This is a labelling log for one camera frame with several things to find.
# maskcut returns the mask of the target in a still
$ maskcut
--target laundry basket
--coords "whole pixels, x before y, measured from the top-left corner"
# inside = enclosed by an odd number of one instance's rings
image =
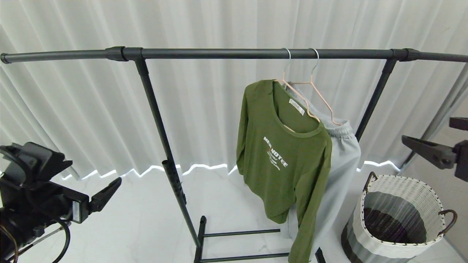
[[[453,219],[446,226],[448,212]],[[352,263],[406,263],[439,242],[456,220],[424,182],[371,172],[341,244]]]

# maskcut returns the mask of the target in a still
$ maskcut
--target hanger hook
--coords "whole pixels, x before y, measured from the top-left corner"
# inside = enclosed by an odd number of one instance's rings
[[[312,72],[310,73],[310,77],[312,77],[312,75],[314,74],[314,70],[315,70],[315,68],[319,65],[319,61],[320,61],[320,56],[319,56],[319,52],[317,51],[317,49],[311,48],[311,50],[315,51],[315,53],[317,54],[317,63],[316,63],[315,66],[312,68]]]
[[[288,54],[289,54],[289,61],[288,61],[288,64],[285,65],[285,69],[283,71],[283,79],[284,79],[284,76],[286,74],[286,69],[288,68],[289,64],[291,64],[291,52],[289,51],[289,49],[287,48],[283,48],[283,49],[286,49],[286,51],[288,51]]]

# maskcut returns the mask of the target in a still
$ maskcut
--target gray pants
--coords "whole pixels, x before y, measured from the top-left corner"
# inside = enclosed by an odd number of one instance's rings
[[[305,107],[303,100],[296,93],[288,87],[286,87],[286,91]],[[333,143],[330,174],[315,222],[314,243],[310,254],[313,257],[329,233],[343,204],[351,181],[356,174],[361,149],[348,120],[335,118],[335,122],[342,124],[341,126],[336,125],[331,121],[329,115],[319,112],[311,102],[308,101],[308,103],[310,112],[323,122]],[[296,238],[298,233],[296,205],[289,209],[288,218],[280,228],[285,238]]]

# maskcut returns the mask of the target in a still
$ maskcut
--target black metal clothes rack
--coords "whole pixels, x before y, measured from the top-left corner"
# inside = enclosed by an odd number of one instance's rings
[[[205,233],[207,224],[206,217],[202,216],[198,234],[195,231],[189,212],[187,211],[187,201],[183,193],[179,175],[176,170],[174,158],[169,145],[166,130],[159,112],[156,96],[154,95],[153,87],[149,77],[146,59],[312,59],[317,58],[314,50],[311,49],[290,49],[289,53],[284,49],[144,49],[141,47],[122,47],[116,46],[104,50],[82,50],[82,51],[52,51],[52,52],[35,52],[35,53],[20,53],[20,54],[1,54],[0,59],[5,64],[14,62],[28,61],[46,61],[46,60],[68,60],[68,59],[99,59],[106,58],[115,61],[134,61],[141,77],[143,88],[151,108],[151,112],[161,138],[162,146],[166,154],[166,160],[162,162],[166,175],[171,184],[174,195],[177,199],[182,215],[187,223],[190,234],[196,245],[194,263],[207,262],[225,262],[247,259],[273,258],[288,256],[289,253],[264,254],[252,256],[233,256],[223,258],[203,258],[203,243],[205,238],[245,235],[245,234],[264,234],[276,233],[279,229],[254,230],[242,232],[228,233]],[[436,61],[452,61],[452,62],[468,62],[468,55],[443,54],[419,52],[414,49],[390,49],[390,50],[353,50],[353,49],[317,49],[321,59],[385,59],[386,63],[382,69],[379,82],[372,94],[370,102],[366,108],[364,116],[359,124],[356,132],[358,141],[360,140],[364,129],[372,116],[372,112],[379,101],[380,95],[387,83],[387,80],[392,73],[396,63],[414,61],[414,60],[436,60]],[[319,263],[324,263],[322,250],[316,252],[315,256]]]

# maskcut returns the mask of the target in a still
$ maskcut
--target basket handle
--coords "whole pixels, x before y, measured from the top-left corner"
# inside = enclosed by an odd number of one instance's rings
[[[375,177],[376,180],[378,179],[377,175],[374,172],[371,172],[369,174],[369,177],[367,178],[367,182],[366,182],[366,185],[364,186],[364,190],[363,190],[363,191],[366,191],[366,194],[369,192],[367,190],[367,187],[369,186],[369,183],[371,182],[372,177]]]
[[[438,235],[446,234],[453,227],[453,225],[455,225],[455,222],[457,221],[457,218],[458,218],[457,212],[455,212],[452,209],[447,209],[447,210],[440,211],[439,215],[445,215],[448,212],[453,214],[452,221],[448,224],[448,226],[444,230],[440,231]]]

